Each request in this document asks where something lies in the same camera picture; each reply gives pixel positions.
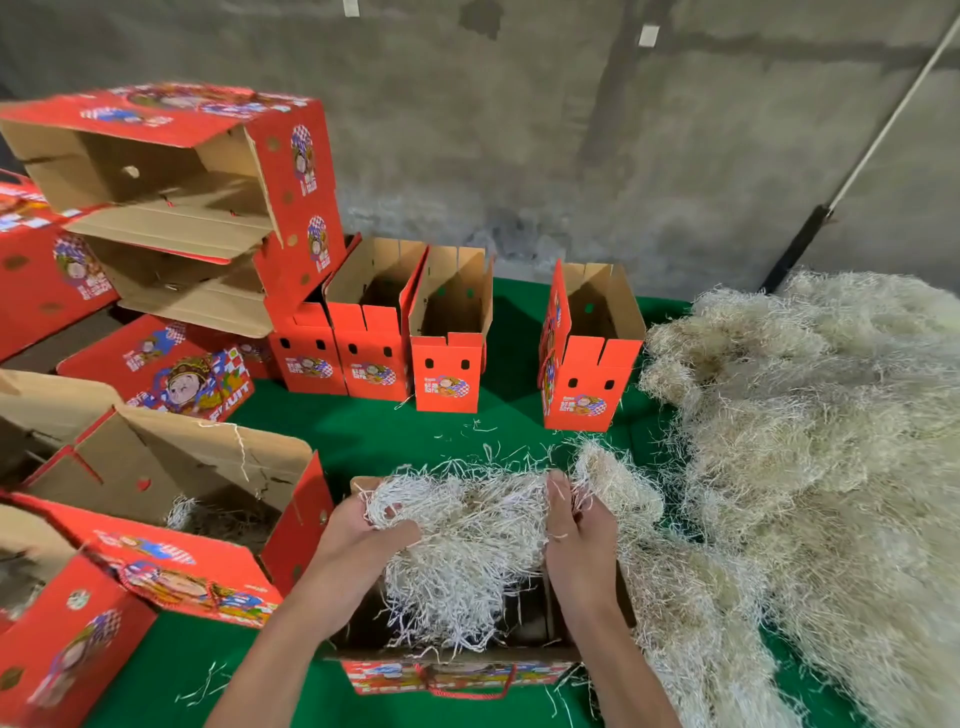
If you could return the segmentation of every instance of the green table surface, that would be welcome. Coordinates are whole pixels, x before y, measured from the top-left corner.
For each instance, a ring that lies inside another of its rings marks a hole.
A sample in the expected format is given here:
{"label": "green table surface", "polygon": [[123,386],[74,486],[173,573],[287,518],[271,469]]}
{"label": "green table surface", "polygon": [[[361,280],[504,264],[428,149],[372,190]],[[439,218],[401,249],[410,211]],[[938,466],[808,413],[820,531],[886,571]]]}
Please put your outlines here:
{"label": "green table surface", "polygon": [[[320,454],[334,497],[354,475],[384,475],[410,463],[437,465],[451,457],[501,462],[547,452],[559,467],[568,464],[571,433],[544,429],[537,389],[540,325],[549,287],[497,279],[487,371],[475,415],[417,412],[412,401],[356,400],[298,395],[271,381],[256,391],[232,422],[293,435]],[[685,315],[688,304],[637,299],[648,326]],[[658,465],[659,445],[672,412],[628,387],[608,432],[616,447],[631,449],[639,464]],[[243,660],[256,632],[209,619],[163,613],[130,661],[101,697],[86,728],[200,726],[228,676]],[[806,669],[789,645],[771,630],[764,638],[780,660],[777,679],[808,710],[818,728],[862,725],[848,700]],[[594,724],[586,687],[517,688],[500,701],[436,698],[426,693],[357,695],[339,664],[317,659],[310,666],[294,718],[296,726],[399,726],[500,724],[585,726]]]}

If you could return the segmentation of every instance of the concrete wall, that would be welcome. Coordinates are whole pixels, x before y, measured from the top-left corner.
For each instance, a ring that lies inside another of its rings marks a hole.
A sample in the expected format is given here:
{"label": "concrete wall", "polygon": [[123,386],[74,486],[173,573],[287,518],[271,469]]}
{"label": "concrete wall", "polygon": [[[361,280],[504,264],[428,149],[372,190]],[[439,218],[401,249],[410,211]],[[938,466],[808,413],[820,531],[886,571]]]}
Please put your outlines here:
{"label": "concrete wall", "polygon": [[[756,288],[956,0],[19,0],[20,97],[206,80],[324,100],[347,228],[623,261],[636,292]],[[644,24],[657,46],[640,49]],[[960,289],[960,50],[804,261]]]}

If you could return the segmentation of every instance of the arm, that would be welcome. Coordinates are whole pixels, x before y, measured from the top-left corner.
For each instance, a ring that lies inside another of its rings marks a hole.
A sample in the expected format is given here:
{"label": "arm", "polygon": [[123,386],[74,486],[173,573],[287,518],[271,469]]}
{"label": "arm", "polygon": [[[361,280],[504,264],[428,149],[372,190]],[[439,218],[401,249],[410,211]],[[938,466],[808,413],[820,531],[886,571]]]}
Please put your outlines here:
{"label": "arm", "polygon": [[420,538],[412,521],[374,531],[364,507],[353,496],[334,510],[310,566],[257,635],[206,728],[290,725],[317,647],[347,624],[390,557]]}
{"label": "arm", "polygon": [[611,728],[681,728],[616,603],[616,519],[594,497],[574,518],[570,482],[547,477],[546,567]]}

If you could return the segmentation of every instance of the hand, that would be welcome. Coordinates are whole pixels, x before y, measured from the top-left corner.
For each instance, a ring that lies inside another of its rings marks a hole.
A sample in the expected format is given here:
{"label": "hand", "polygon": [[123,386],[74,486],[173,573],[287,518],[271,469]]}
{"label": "hand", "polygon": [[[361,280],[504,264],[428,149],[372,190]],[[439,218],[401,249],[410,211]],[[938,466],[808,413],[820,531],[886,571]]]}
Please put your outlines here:
{"label": "hand", "polygon": [[313,602],[327,634],[349,622],[390,558],[420,540],[413,521],[374,530],[366,508],[363,499],[350,496],[334,509],[310,566],[290,594]]}
{"label": "hand", "polygon": [[616,518],[597,496],[574,513],[560,471],[547,474],[546,488],[546,570],[567,626],[576,632],[592,619],[616,619]]}

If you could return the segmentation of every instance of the gray wall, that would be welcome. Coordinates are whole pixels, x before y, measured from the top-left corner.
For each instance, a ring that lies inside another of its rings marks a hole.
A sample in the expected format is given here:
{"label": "gray wall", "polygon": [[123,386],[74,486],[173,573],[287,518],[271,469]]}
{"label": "gray wall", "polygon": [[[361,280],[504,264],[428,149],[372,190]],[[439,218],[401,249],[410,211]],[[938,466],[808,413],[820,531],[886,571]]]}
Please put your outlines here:
{"label": "gray wall", "polygon": [[[19,0],[19,97],[204,80],[326,104],[346,228],[623,261],[638,294],[756,288],[956,0]],[[644,23],[661,25],[638,49]],[[960,50],[804,262],[960,289]]]}

